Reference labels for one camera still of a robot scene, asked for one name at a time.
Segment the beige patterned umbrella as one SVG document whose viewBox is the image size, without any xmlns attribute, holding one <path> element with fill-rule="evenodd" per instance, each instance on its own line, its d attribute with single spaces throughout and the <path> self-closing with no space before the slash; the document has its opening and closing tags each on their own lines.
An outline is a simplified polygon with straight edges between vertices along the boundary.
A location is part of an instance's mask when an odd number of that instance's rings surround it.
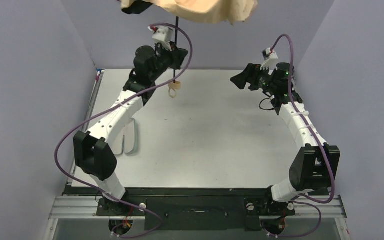
<svg viewBox="0 0 384 240">
<path fill-rule="evenodd" d="M 157 6 L 179 19 L 194 23 L 217 24 L 228 21 L 234 24 L 246 21 L 258 6 L 258 2 L 256 0 L 122 0 L 120 2 L 121 11 L 127 15 L 140 15 L 151 6 Z M 162 22 L 150 24 L 148 27 L 158 26 L 173 29 L 171 42 L 178 48 L 188 50 L 188 55 L 179 69 L 184 73 L 192 61 L 191 38 L 178 24 Z M 122 90 L 132 92 L 147 101 L 158 88 L 156 80 L 168 69 L 157 69 L 155 45 L 141 46 L 135 51 L 133 69 Z"/>
</svg>

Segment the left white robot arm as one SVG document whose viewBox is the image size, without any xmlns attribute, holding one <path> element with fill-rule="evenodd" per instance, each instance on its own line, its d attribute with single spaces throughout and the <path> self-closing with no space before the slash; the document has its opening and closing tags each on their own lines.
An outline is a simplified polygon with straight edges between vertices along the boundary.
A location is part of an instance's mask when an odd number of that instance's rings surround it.
<svg viewBox="0 0 384 240">
<path fill-rule="evenodd" d="M 160 43 L 139 47 L 134 67 L 112 107 L 87 131 L 74 135 L 75 165 L 95 181 L 107 199 L 116 202 L 127 193 L 116 174 L 118 160 L 111 144 L 149 102 L 158 88 L 157 79 L 168 69 L 179 70 L 183 63 L 189 64 L 192 53 L 174 42 L 168 48 Z"/>
</svg>

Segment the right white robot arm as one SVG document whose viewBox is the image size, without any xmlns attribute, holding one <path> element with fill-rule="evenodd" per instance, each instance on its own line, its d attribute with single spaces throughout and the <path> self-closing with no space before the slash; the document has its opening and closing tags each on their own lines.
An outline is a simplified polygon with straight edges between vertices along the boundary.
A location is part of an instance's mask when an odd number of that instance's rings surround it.
<svg viewBox="0 0 384 240">
<path fill-rule="evenodd" d="M 271 187 L 275 202 L 289 202 L 316 190 L 334 190 L 341 155 L 311 122 L 302 98 L 294 90 L 293 72 L 294 67 L 287 62 L 278 63 L 272 72 L 261 64 L 249 63 L 230 79 L 240 90 L 261 90 L 268 96 L 271 110 L 285 122 L 298 147 L 288 177 Z"/>
</svg>

